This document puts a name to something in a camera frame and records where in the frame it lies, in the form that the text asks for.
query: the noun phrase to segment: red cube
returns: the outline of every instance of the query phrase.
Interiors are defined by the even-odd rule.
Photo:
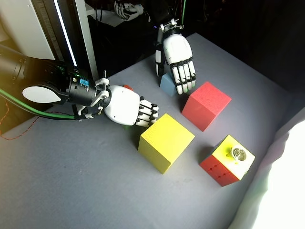
[[[209,82],[205,82],[188,98],[182,114],[204,131],[228,105],[231,98]]]

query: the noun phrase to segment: green tube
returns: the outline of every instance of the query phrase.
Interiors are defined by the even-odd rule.
[[[25,104],[24,102],[16,99],[14,96],[10,95],[6,91],[2,90],[1,88],[0,88],[0,94],[2,94],[4,96],[8,97],[9,99],[15,101],[16,103],[18,103],[19,105],[27,108],[28,110],[31,110],[31,111],[37,113],[38,115],[44,115],[44,116],[53,117],[53,118],[75,119],[75,117],[71,116],[71,115],[51,114],[51,113],[46,113],[46,112],[43,112],[43,111],[36,110],[35,108],[33,108],[33,107]]]
[[[182,20],[181,20],[182,25],[183,25],[183,22],[184,22],[185,3],[186,3],[186,0],[184,0],[184,3],[183,3],[183,12],[182,12]]]

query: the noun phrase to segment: blue cube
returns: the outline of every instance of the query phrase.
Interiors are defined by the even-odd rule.
[[[164,74],[161,78],[160,88],[167,93],[169,96],[174,96],[176,91],[176,85],[173,82],[172,74]]]

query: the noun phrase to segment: table surface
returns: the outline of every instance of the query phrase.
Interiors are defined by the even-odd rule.
[[[162,175],[138,151],[145,130],[101,115],[92,120],[39,119],[24,136],[0,139],[0,228],[3,229],[222,229],[231,222],[290,95],[198,34],[187,38],[196,88],[209,81],[232,101],[201,132],[181,110],[186,95],[169,97],[158,86],[154,56],[110,78],[130,85],[195,135]],[[56,106],[71,113],[71,107]],[[6,136],[25,130],[29,120]],[[220,187],[200,166],[205,155],[232,135],[256,159],[242,181]]]

